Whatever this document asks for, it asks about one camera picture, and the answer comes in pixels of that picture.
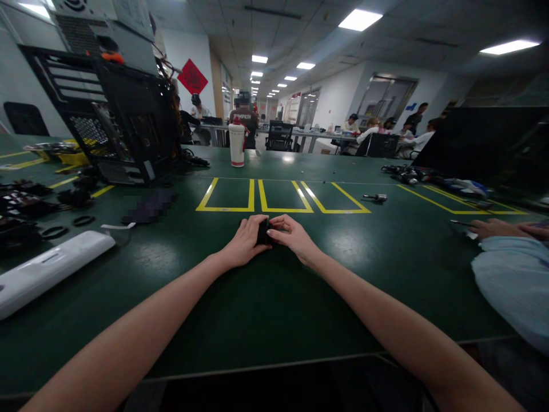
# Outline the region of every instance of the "hand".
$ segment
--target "hand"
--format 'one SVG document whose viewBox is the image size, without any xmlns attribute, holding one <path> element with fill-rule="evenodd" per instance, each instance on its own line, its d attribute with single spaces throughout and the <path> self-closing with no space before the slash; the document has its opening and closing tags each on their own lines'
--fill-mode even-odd
<svg viewBox="0 0 549 412">
<path fill-rule="evenodd" d="M 473 220 L 471 223 L 476 226 L 470 229 L 471 232 L 477 233 L 480 240 L 492 236 L 532 237 L 518 227 L 499 219 L 488 219 L 488 223 L 480 220 Z"/>
<path fill-rule="evenodd" d="M 233 240 L 225 246 L 218 255 L 228 265 L 228 269 L 244 266 L 256 255 L 272 249 L 270 245 L 257 245 L 257 233 L 259 224 L 269 216 L 255 215 L 249 219 L 243 219 L 236 231 Z"/>
<path fill-rule="evenodd" d="M 289 247 L 306 266 L 311 266 L 314 259 L 322 255 L 322 251 L 311 240 L 303 226 L 288 215 L 275 217 L 270 222 L 274 229 L 268 230 L 267 235 L 277 243 Z"/>
<path fill-rule="evenodd" d="M 516 227 L 518 227 L 520 230 L 522 230 L 523 232 L 526 232 L 527 234 L 535 237 L 536 239 L 539 239 L 539 240 L 549 240 L 549 227 L 548 226 L 545 226 L 545 227 L 541 227 L 541 228 L 538 228 L 538 227 L 534 227 L 532 225 L 535 225 L 537 224 L 536 222 L 525 222 L 525 223 L 520 223 L 518 225 L 516 225 Z"/>
</svg>

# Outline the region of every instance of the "black rubber ring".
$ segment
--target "black rubber ring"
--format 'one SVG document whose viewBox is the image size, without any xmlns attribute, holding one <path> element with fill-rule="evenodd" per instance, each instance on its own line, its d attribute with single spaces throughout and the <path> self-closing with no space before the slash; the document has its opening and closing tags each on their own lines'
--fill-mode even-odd
<svg viewBox="0 0 549 412">
<path fill-rule="evenodd" d="M 73 226 L 80 227 L 90 224 L 95 220 L 93 216 L 80 216 L 73 220 Z"/>
<path fill-rule="evenodd" d="M 53 240 L 69 233 L 69 228 L 65 226 L 55 226 L 42 232 L 42 240 Z"/>
</svg>

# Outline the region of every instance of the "red diamond sign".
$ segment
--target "red diamond sign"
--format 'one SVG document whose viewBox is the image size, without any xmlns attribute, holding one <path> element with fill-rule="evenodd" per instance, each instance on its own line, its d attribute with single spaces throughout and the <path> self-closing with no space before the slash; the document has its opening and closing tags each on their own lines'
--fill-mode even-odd
<svg viewBox="0 0 549 412">
<path fill-rule="evenodd" d="M 190 94 L 200 94 L 208 84 L 208 80 L 200 73 L 200 70 L 191 59 L 187 60 L 187 63 L 183 66 L 182 73 L 177 76 L 177 79 L 185 86 L 185 89 L 187 89 Z"/>
</svg>

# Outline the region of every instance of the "light blue sleeve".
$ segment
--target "light blue sleeve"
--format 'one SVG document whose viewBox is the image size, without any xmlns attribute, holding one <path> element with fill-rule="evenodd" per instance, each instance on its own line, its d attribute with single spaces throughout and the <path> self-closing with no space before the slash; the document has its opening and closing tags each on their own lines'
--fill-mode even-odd
<svg viewBox="0 0 549 412">
<path fill-rule="evenodd" d="M 549 356 L 549 250 L 527 237 L 494 236 L 472 262 L 492 307 L 529 344 Z"/>
</svg>

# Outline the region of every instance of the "green workbench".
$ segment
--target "green workbench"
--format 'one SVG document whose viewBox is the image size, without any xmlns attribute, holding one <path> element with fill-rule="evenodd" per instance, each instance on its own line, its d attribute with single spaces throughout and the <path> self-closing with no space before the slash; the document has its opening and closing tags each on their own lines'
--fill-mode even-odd
<svg viewBox="0 0 549 412">
<path fill-rule="evenodd" d="M 265 207 L 274 209 L 266 212 L 270 216 L 292 210 L 323 251 L 425 316 L 452 339 L 470 342 L 514 334 L 475 284 L 470 262 L 480 249 L 447 223 L 492 216 L 427 185 L 401 187 L 380 172 L 384 164 L 403 162 L 247 150 L 245 166 L 237 169 L 230 166 L 228 149 L 192 149 L 211 167 L 184 165 L 166 179 L 178 193 L 166 216 L 132 229 L 129 242 L 127 231 L 116 233 L 125 246 L 105 253 L 0 322 L 0 397 L 39 389 L 102 330 L 220 250 L 241 219 L 262 213 Z M 7 181 L 26 174 L 51 184 L 67 179 L 53 174 L 59 168 L 59 164 L 42 163 L 1 175 Z M 71 227 L 64 237 L 1 262 L 0 273 L 84 230 L 100 231 L 101 224 L 118 224 L 128 209 L 151 192 L 115 187 L 98 196 L 90 209 L 46 217 L 40 222 L 43 228 L 70 225 L 81 215 L 92 214 L 97 220 L 87 227 Z M 361 200 L 363 194 L 376 193 L 387 194 L 388 201 L 377 205 Z M 497 217 L 510 222 L 541 219 L 503 205 L 497 210 Z M 275 247 L 215 282 L 148 379 L 381 350 L 322 279 L 303 267 L 291 251 Z"/>
</svg>

